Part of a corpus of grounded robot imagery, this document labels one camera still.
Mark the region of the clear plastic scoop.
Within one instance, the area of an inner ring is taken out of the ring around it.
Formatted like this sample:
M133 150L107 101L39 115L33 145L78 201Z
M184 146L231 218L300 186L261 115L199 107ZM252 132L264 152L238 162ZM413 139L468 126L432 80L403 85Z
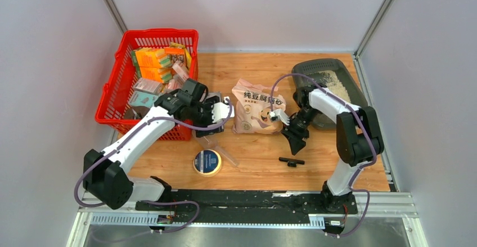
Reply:
M203 147L203 149L207 150L214 150L216 151L222 158L228 160L234 167L238 167L240 162L234 158L231 153L225 150L218 142L218 139L215 135L204 136L204 137L196 137L193 136L194 139Z

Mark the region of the pink cat litter bag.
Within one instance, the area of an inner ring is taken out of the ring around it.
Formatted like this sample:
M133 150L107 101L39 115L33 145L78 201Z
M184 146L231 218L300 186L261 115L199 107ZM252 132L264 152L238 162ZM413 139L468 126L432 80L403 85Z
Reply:
M286 101L277 89L252 84L239 79L232 88L236 97L234 123L232 132L277 134L282 129L282 122L271 121L270 112L276 109L286 109Z

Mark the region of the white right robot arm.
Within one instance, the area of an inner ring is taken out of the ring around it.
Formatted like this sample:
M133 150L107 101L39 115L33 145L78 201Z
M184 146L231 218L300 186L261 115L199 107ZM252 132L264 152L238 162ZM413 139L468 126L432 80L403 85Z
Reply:
M377 114L373 107L360 107L333 94L328 88L298 88L293 99L299 111L284 120L281 133L290 145L292 155L306 146L308 127L322 114L336 125L336 148L339 161L332 176L323 185L321 205L327 212L343 206L362 169L373 165L384 150Z

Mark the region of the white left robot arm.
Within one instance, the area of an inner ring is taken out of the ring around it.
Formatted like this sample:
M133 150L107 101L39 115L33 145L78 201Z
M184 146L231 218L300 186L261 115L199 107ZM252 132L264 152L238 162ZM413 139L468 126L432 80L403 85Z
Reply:
M230 97L209 96L206 85L188 79L180 89L158 97L148 113L116 142L84 156L83 174L75 184L74 197L82 207L93 207L78 196L80 187L99 199L96 206L119 209L129 201L150 201L158 210L172 203L170 186L157 177L129 177L128 172L143 153L177 125L211 135L223 131L234 116Z

